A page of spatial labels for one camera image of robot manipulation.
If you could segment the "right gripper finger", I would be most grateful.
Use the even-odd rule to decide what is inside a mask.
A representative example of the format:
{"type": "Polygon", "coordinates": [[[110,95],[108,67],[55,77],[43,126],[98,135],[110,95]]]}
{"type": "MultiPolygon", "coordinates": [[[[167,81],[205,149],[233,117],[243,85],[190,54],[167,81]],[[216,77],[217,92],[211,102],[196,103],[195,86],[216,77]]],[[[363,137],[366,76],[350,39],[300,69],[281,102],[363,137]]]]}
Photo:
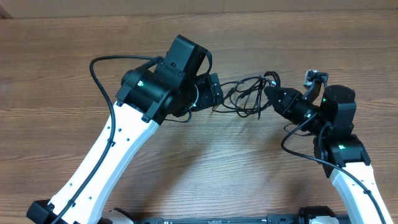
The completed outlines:
{"type": "Polygon", "coordinates": [[[269,100],[281,100],[285,96],[291,96],[295,98],[298,96],[302,97],[302,93],[294,88],[281,88],[276,86],[267,86],[264,89],[264,92],[269,100]]]}
{"type": "Polygon", "coordinates": [[[291,117],[292,110],[297,104],[298,94],[281,94],[276,93],[270,94],[268,96],[271,105],[273,106],[275,112],[283,117],[291,117]]]}

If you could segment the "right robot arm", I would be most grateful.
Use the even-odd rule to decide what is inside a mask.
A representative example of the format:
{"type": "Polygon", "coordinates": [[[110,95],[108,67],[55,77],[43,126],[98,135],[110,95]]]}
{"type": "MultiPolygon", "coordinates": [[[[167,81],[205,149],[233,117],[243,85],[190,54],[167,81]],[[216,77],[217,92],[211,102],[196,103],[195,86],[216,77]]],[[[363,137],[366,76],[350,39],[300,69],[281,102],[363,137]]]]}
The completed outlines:
{"type": "Polygon", "coordinates": [[[274,110],[314,136],[314,155],[306,156],[323,166],[348,213],[351,223],[392,223],[377,188],[370,157],[352,133],[356,112],[354,90],[342,85],[325,88],[315,106],[298,90],[267,86],[265,94],[274,110]]]}

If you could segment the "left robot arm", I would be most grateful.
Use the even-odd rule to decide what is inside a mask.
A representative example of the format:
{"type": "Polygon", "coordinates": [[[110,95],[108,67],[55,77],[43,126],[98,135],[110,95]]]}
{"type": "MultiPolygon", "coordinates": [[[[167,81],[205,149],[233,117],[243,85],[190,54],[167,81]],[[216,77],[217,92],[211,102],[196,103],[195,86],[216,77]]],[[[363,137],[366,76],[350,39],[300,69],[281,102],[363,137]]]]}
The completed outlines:
{"type": "Polygon", "coordinates": [[[145,57],[124,74],[109,101],[109,118],[69,181],[50,199],[36,200],[27,211],[34,223],[132,223],[127,212],[105,205],[139,148],[164,121],[187,123],[192,114],[223,102],[217,74],[199,73],[212,55],[176,36],[165,56],[145,57]]]}

